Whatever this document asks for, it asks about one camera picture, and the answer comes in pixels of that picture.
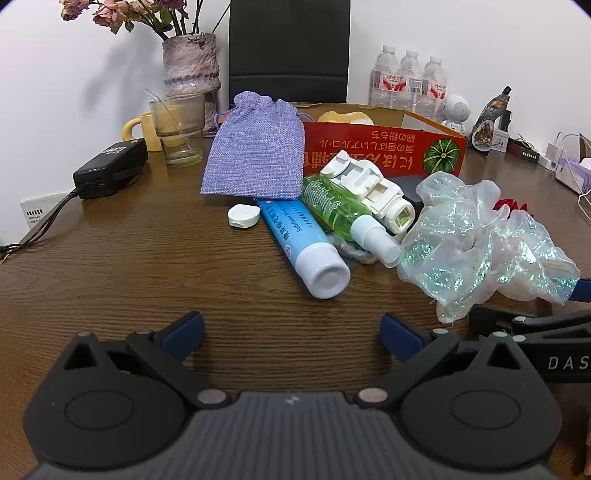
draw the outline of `dried flower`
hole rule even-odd
[[[158,0],[158,4],[162,8],[168,8],[169,10],[172,10],[173,8],[184,7],[184,0]]]
[[[94,22],[104,27],[120,27],[127,20],[129,10],[127,2],[120,0],[105,0],[105,3],[95,12]]]
[[[150,8],[154,4],[154,0],[142,0],[141,2],[139,0],[133,0],[128,3],[130,10],[143,14],[146,12],[146,8]]]
[[[88,10],[89,0],[60,0],[60,3],[64,6],[61,17],[68,21],[78,18],[83,10]]]
[[[524,203],[521,207],[513,199],[502,199],[495,203],[493,210],[500,210],[503,205],[507,205],[512,212],[513,210],[525,210],[527,212],[527,203]]]

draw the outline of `metal screw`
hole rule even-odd
[[[363,390],[360,390],[357,395],[359,399],[365,403],[382,403],[388,399],[388,392],[383,388],[364,388]]]
[[[207,390],[201,390],[197,394],[197,400],[205,405],[217,405],[226,400],[228,396],[225,392],[218,390],[217,388],[208,388]]]

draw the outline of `pumpkin illustration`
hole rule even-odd
[[[460,147],[451,138],[433,142],[425,153],[423,168],[430,175],[437,171],[451,173],[460,160]]]

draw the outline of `charging cable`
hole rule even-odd
[[[577,186],[577,188],[579,189],[579,199],[577,200],[577,205],[579,205],[579,208],[581,209],[581,212],[583,212],[583,214],[585,215],[585,217],[587,217],[587,220],[589,220],[589,222],[591,222],[591,218],[589,217],[589,215],[587,215],[587,212],[585,212],[585,210],[583,209],[582,205],[581,205],[581,198],[584,198],[585,200],[587,200],[587,203],[591,206],[591,202],[589,201],[589,198],[587,198],[587,195],[589,193],[591,193],[591,189],[587,190],[586,192],[583,193],[583,185],[579,185],[577,182],[577,178],[574,176],[573,173],[573,169],[570,167],[570,161],[569,161],[569,156],[566,154],[566,150],[564,149],[564,139],[567,137],[578,137],[578,138],[582,138],[583,141],[589,146],[591,147],[591,144],[589,144],[589,142],[587,141],[587,139],[582,136],[581,134],[567,134],[567,135],[562,135],[562,132],[560,132],[558,134],[559,136],[562,137],[562,152],[564,153],[564,158],[566,160],[566,164],[569,167],[569,172],[573,178],[574,184]]]
[[[31,236],[31,238],[24,240],[19,244],[0,245],[0,265],[6,261],[9,255],[36,244],[38,240],[51,228],[53,222],[56,221],[57,215],[60,213],[61,209],[64,208],[64,205],[70,200],[78,197],[78,194],[78,189],[74,189],[67,196],[62,198],[52,213],[41,220],[41,225]]]

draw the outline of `wall outlet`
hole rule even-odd
[[[57,193],[47,197],[25,200],[21,202],[22,214],[29,225],[29,230],[39,223],[43,216],[49,212],[67,193]]]

